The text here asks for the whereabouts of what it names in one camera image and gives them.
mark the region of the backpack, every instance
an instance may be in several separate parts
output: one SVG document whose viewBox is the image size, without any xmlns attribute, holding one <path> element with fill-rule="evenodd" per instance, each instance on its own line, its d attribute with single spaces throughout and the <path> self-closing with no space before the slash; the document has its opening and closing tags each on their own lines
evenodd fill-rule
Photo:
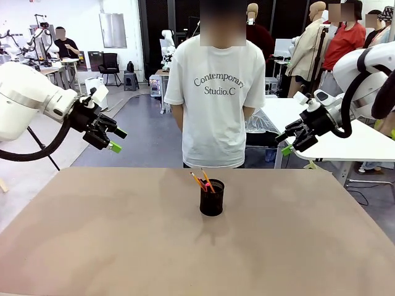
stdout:
<svg viewBox="0 0 395 296">
<path fill-rule="evenodd" d="M 135 72 L 135 66 L 131 61 L 129 61 L 127 67 L 126 67 L 127 72 L 134 73 Z"/>
</svg>

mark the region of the office chair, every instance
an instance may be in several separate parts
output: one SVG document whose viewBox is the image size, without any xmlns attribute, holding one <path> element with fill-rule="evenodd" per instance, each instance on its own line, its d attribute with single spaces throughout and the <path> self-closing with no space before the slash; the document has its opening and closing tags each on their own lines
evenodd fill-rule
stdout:
<svg viewBox="0 0 395 296">
<path fill-rule="evenodd" d="M 119 73 L 119 64 L 117 63 L 118 54 L 111 54 L 111 53 L 103 53 L 103 64 L 99 65 L 99 72 L 103 77 L 104 74 L 107 74 L 107 82 L 109 82 L 109 75 L 114 74 L 115 84 L 119 87 L 122 84 L 121 79 L 118 77 Z"/>
</svg>

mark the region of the black pants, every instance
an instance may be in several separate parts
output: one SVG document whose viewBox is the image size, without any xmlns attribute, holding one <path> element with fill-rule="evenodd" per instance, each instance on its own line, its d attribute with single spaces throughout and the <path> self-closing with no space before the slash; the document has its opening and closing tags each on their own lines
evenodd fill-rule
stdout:
<svg viewBox="0 0 395 296">
<path fill-rule="evenodd" d="M 186 164 L 184 163 L 184 168 L 191 168 L 191 167 L 188 166 L 188 165 L 186 165 Z M 242 164 L 241 166 L 239 166 L 239 167 L 237 167 L 237 168 L 244 168 L 244 164 Z"/>
</svg>

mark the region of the yellow pencil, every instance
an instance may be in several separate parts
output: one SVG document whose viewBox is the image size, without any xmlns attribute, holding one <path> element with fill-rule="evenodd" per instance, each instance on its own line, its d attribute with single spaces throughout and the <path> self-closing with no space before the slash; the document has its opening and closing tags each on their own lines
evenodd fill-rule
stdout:
<svg viewBox="0 0 395 296">
<path fill-rule="evenodd" d="M 201 169 L 202 169 L 202 172 L 203 172 L 204 177 L 206 178 L 207 183 L 209 183 L 209 185 L 210 185 L 210 188 L 211 188 L 211 190 L 212 190 L 212 193 L 215 193 L 214 188 L 213 188 L 212 185 L 211 185 L 211 182 L 210 182 L 209 177 L 208 177 L 207 174 L 204 172 L 203 168 L 201 168 Z"/>
<path fill-rule="evenodd" d="M 192 175 L 192 177 L 195 179 L 195 181 L 198 183 L 198 185 L 201 187 L 201 189 L 203 189 L 204 191 L 207 192 L 206 187 L 204 187 L 204 186 L 202 185 L 202 183 L 200 182 L 200 180 L 198 179 L 198 177 L 196 177 L 195 174 L 192 173 L 192 172 L 191 172 L 191 175 Z"/>
</svg>

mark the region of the black t-shirt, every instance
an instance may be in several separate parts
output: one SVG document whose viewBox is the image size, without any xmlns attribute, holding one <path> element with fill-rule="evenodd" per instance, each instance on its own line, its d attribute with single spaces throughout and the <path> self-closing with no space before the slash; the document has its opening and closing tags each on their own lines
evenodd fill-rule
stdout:
<svg viewBox="0 0 395 296">
<path fill-rule="evenodd" d="M 63 59 L 64 57 L 68 57 L 70 59 L 77 59 L 78 55 L 75 54 L 71 49 L 67 49 L 65 44 L 70 45 L 74 49 L 78 49 L 77 45 L 75 45 L 75 42 L 72 41 L 71 39 L 66 38 L 65 41 L 57 39 L 55 40 L 55 45 L 59 47 L 59 57 L 61 59 Z"/>
<path fill-rule="evenodd" d="M 366 37 L 366 41 L 365 41 L 365 45 L 364 48 L 368 48 L 370 43 L 372 43 L 373 39 L 375 39 L 375 37 L 377 36 L 377 34 L 381 33 L 385 28 L 382 28 L 378 31 L 373 31 L 371 32 L 367 37 Z"/>
</svg>

